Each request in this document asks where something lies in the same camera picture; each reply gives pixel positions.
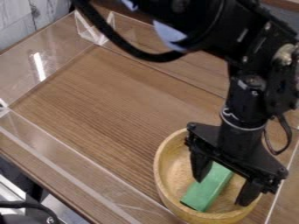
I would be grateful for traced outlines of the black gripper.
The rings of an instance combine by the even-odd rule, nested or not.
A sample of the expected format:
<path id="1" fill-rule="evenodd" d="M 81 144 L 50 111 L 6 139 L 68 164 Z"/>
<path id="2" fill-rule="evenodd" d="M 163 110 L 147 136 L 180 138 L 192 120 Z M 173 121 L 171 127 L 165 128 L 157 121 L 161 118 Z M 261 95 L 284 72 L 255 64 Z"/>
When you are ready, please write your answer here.
<path id="1" fill-rule="evenodd" d="M 235 204 L 247 207 L 260 193 L 276 193 L 288 176 L 275 155 L 285 149 L 272 150 L 263 145 L 269 115 L 260 111 L 237 113 L 224 108 L 220 126 L 189 122 L 184 144 L 191 152 L 191 172 L 200 183 L 216 162 L 245 179 Z"/>

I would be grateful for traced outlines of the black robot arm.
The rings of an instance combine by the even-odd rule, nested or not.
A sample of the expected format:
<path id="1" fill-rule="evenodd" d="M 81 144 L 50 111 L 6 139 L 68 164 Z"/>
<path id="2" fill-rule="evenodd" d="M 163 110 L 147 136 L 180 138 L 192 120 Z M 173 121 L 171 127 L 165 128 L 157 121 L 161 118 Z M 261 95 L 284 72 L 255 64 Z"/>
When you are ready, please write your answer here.
<path id="1" fill-rule="evenodd" d="M 219 163 L 245 184 L 236 197 L 248 206 L 263 193 L 276 192 L 288 170 L 276 160 L 267 122 L 283 121 L 299 109 L 299 37 L 288 24 L 259 0 L 120 0 L 143 12 L 168 52 L 148 53 L 133 47 L 98 14 L 89 0 L 72 0 L 88 21 L 110 42 L 132 56 L 169 62 L 204 51 L 228 63 L 228 96 L 219 113 L 220 124 L 187 125 L 185 145 L 191 171 L 204 180 Z"/>

